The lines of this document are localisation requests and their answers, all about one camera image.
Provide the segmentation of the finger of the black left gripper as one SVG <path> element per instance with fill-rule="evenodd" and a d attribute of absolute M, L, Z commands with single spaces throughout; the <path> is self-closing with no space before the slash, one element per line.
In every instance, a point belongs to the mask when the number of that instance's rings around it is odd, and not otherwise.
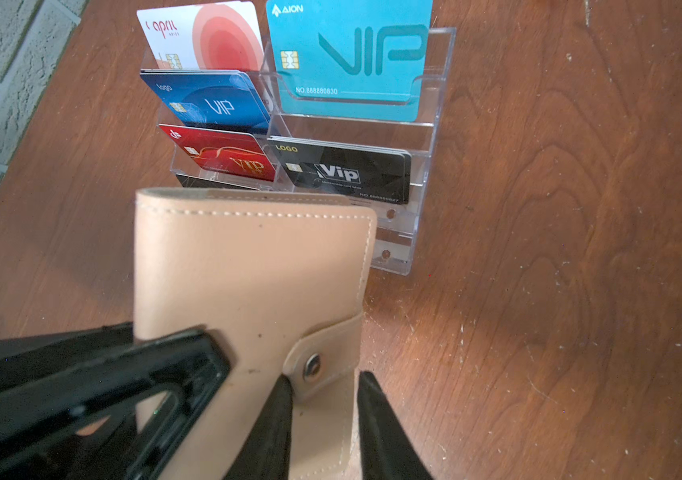
<path fill-rule="evenodd" d="M 156 479 L 230 372 L 199 329 L 0 393 L 0 479 Z"/>
<path fill-rule="evenodd" d="M 131 322 L 0 340 L 0 393 L 132 343 Z"/>

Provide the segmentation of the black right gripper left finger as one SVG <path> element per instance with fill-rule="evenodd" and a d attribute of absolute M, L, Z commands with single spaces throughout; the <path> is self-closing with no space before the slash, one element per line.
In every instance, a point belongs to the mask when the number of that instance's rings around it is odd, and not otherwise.
<path fill-rule="evenodd" d="M 292 446 L 293 391 L 280 376 L 242 449 L 224 476 L 229 479 L 288 479 Z"/>

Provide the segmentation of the red gold VIP card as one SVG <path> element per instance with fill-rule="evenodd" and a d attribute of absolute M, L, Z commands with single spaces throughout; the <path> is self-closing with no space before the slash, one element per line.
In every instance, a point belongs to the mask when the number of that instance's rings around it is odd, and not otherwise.
<path fill-rule="evenodd" d="M 158 127 L 203 170 L 275 180 L 277 171 L 252 134 L 165 123 Z"/>

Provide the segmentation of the black VIP card in stand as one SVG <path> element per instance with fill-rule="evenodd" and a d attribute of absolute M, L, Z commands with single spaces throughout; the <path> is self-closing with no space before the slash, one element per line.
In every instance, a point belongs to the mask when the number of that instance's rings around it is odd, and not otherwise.
<path fill-rule="evenodd" d="M 412 156 L 405 150 L 271 136 L 267 144 L 298 188 L 402 205 Z"/>

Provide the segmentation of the teal VIP card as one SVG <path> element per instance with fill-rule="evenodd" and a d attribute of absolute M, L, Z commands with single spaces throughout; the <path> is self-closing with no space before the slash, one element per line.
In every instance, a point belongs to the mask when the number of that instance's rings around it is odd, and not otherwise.
<path fill-rule="evenodd" d="M 288 114 L 415 121 L 429 1 L 269 1 L 270 41 Z"/>

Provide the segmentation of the blue VIP card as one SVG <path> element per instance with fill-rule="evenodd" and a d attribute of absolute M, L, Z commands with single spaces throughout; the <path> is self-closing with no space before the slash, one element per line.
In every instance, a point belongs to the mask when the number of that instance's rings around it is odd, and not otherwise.
<path fill-rule="evenodd" d="M 143 69 L 140 78 L 186 126 L 267 133 L 269 113 L 242 71 Z"/>

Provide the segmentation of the dark black card lower left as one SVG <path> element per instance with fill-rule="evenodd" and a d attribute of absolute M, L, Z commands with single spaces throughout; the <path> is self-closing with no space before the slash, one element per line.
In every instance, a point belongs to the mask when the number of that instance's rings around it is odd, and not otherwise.
<path fill-rule="evenodd" d="M 183 173 L 175 173 L 177 181 L 183 188 L 206 188 L 206 189 L 228 189 L 228 190 L 249 190 L 255 191 L 256 188 L 250 185 L 243 185 L 232 181 L 220 181 L 218 179 L 206 179 Z"/>

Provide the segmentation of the white red april card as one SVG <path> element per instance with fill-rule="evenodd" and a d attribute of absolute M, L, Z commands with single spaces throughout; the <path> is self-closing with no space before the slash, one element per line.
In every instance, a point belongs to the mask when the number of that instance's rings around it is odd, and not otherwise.
<path fill-rule="evenodd" d="M 250 1 L 144 9 L 137 18 L 161 69 L 257 71 L 262 65 L 263 43 Z"/>

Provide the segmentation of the beige leather card holder wallet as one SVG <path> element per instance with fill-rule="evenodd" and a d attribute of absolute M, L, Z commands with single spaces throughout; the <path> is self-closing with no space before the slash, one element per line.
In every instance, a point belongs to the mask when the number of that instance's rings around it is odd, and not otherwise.
<path fill-rule="evenodd" d="M 223 478 L 280 377 L 293 391 L 290 477 L 346 467 L 377 220 L 334 195 L 137 192 L 135 338 L 199 327 L 231 365 L 164 478 Z"/>

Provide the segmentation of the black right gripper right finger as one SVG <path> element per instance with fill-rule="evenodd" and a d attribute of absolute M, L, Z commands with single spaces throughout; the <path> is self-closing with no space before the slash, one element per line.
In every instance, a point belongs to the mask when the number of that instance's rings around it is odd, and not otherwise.
<path fill-rule="evenodd" d="M 370 371 L 359 374 L 357 406 L 363 479 L 433 479 Z"/>

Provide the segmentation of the clear acrylic card display stand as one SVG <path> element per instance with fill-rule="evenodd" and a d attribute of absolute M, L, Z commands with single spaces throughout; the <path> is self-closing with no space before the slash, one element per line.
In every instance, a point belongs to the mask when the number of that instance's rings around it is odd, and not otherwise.
<path fill-rule="evenodd" d="M 244 73 L 250 76 L 270 116 L 267 133 L 252 135 L 275 167 L 277 171 L 275 180 L 265 181 L 203 170 L 175 143 L 171 170 L 173 174 L 183 173 L 254 186 L 256 190 L 250 192 L 304 193 L 311 198 L 317 198 L 332 193 L 296 187 L 267 144 L 269 137 L 283 136 L 405 150 L 412 156 L 408 203 L 397 205 L 341 195 L 355 205 L 371 208 L 377 214 L 378 230 L 373 266 L 405 275 L 409 273 L 414 259 L 455 39 L 456 32 L 452 28 L 429 29 L 425 70 L 421 77 L 419 110 L 413 122 L 295 115 L 284 112 L 280 104 L 279 76 L 275 70 L 270 43 L 260 69 Z M 151 57 L 146 57 L 141 66 L 141 70 L 143 69 L 158 68 Z M 162 101 L 158 125 L 160 123 L 184 125 Z"/>

